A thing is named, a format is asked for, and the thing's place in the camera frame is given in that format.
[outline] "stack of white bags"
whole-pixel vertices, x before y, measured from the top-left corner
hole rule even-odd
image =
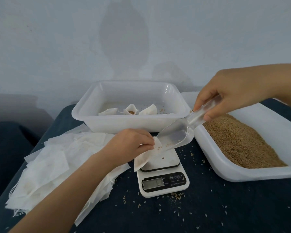
[[[27,168],[9,193],[6,208],[14,210],[14,216],[27,214],[112,137],[112,134],[93,133],[82,124],[48,139],[44,142],[44,148],[25,157]],[[128,164],[121,165],[101,181],[77,217],[76,226],[99,201],[109,197],[117,176],[129,168]]]

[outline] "clear plastic scoop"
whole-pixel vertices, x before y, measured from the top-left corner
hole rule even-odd
[[[222,100],[220,95],[208,101],[199,110],[190,113],[187,117],[181,118],[164,130],[162,130],[157,138],[162,143],[161,151],[175,149],[183,145],[189,144],[194,138],[194,129],[205,122],[204,115]]]

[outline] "white wall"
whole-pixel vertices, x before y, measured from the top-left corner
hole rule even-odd
[[[291,62],[291,0],[0,0],[0,120],[42,134],[98,80],[196,90]]]

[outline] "pile of grain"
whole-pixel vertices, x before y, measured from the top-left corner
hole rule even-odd
[[[204,127],[222,153],[234,164],[244,168],[287,166],[253,128],[231,115],[206,122]]]

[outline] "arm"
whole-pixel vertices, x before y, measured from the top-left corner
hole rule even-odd
[[[152,136],[144,130],[121,131],[45,197],[10,232],[68,232],[101,180],[117,166],[153,149],[153,145]]]
[[[198,94],[194,111],[217,94],[223,100],[205,114],[205,121],[268,98],[291,106],[291,64],[220,70]]]

